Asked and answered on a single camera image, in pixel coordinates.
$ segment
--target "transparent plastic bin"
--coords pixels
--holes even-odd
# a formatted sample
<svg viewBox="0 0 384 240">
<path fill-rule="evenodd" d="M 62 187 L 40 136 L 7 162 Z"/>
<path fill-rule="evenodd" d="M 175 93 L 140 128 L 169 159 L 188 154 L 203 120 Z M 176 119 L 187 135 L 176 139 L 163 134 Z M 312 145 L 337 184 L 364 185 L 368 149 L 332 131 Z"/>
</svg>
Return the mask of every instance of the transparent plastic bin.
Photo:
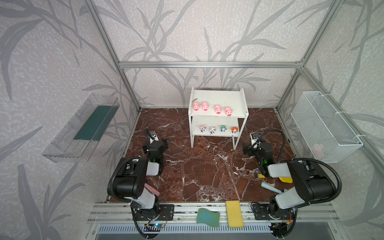
<svg viewBox="0 0 384 240">
<path fill-rule="evenodd" d="M 86 139 L 77 137 L 83 125 L 98 106 L 110 106 L 110 108 L 104 109 L 104 118 L 99 119 L 99 124 L 92 126 L 92 131 L 83 131 L 89 133 Z M 116 97 L 91 94 L 44 150 L 43 156 L 54 162 L 87 162 L 119 106 L 120 104 Z"/>
<path fill-rule="evenodd" d="M 303 92 L 291 115 L 318 160 L 339 162 L 363 146 L 340 112 L 319 91 Z"/>
</svg>

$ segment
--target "gray floor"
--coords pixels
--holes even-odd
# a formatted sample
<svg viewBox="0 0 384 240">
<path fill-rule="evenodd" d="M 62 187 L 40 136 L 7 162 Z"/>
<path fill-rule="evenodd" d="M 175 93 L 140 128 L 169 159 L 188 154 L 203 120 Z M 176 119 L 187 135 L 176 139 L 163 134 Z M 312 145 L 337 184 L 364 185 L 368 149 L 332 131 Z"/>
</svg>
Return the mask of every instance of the gray floor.
<svg viewBox="0 0 384 240">
<path fill-rule="evenodd" d="M 143 240 L 139 234 L 98 234 L 96 240 Z M 198 233 L 198 234 L 160 234 L 156 240 L 233 240 L 257 239 L 274 240 L 276 237 L 268 233 Z M 296 223 L 295 228 L 285 240 L 334 240 L 331 229 L 326 222 Z"/>
</svg>

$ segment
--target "light blue handle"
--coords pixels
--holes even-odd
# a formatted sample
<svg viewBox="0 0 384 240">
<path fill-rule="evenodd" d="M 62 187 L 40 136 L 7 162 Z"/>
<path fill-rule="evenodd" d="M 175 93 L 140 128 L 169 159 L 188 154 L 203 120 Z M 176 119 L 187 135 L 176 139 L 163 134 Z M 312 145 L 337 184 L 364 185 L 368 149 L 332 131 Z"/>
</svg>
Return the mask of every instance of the light blue handle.
<svg viewBox="0 0 384 240">
<path fill-rule="evenodd" d="M 275 188 L 275 187 L 272 187 L 271 185 L 269 185 L 268 183 L 265 183 L 265 182 L 262 182 L 262 187 L 263 188 L 266 188 L 268 190 L 271 190 L 273 192 L 277 192 L 277 193 L 283 193 L 282 191 L 280 191 L 279 189 Z"/>
</svg>

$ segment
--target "white wire mesh basket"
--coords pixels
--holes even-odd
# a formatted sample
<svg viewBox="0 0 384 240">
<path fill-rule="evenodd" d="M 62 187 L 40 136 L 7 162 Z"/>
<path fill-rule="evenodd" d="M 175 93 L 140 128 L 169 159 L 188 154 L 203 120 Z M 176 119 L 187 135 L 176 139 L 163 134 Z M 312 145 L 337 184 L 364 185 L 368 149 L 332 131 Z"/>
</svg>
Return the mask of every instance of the white wire mesh basket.
<svg viewBox="0 0 384 240">
<path fill-rule="evenodd" d="M 314 157 L 325 163 L 339 162 L 363 145 L 319 91 L 303 92 L 291 115 Z"/>
</svg>

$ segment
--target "leaf-patterned wallpaper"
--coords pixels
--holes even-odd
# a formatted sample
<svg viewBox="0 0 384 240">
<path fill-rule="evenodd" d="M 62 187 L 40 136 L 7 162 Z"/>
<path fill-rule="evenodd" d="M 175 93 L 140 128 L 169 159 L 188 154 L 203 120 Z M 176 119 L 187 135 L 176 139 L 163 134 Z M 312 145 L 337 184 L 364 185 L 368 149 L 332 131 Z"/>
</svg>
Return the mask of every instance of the leaf-patterned wallpaper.
<svg viewBox="0 0 384 240">
<path fill-rule="evenodd" d="M 346 0 L 306 64 L 375 146 L 384 153 L 384 1 Z M 302 91 L 312 91 L 301 77 L 280 113 L 300 155 L 310 156 L 290 113 Z M 332 164 L 343 181 L 333 206 L 352 240 L 384 235 L 384 176 L 361 150 Z"/>
<path fill-rule="evenodd" d="M 120 61 L 299 61 L 331 0 L 95 3 Z M 165 68 L 125 73 L 142 106 L 186 106 L 193 86 L 244 88 L 249 106 L 273 107 L 293 69 Z M 156 94 L 147 90 L 151 86 L 156 86 Z"/>
<path fill-rule="evenodd" d="M 137 116 L 82 1 L 0 1 L 0 239 L 78 239 Z M 121 106 L 85 164 L 41 154 L 90 93 Z"/>
</svg>

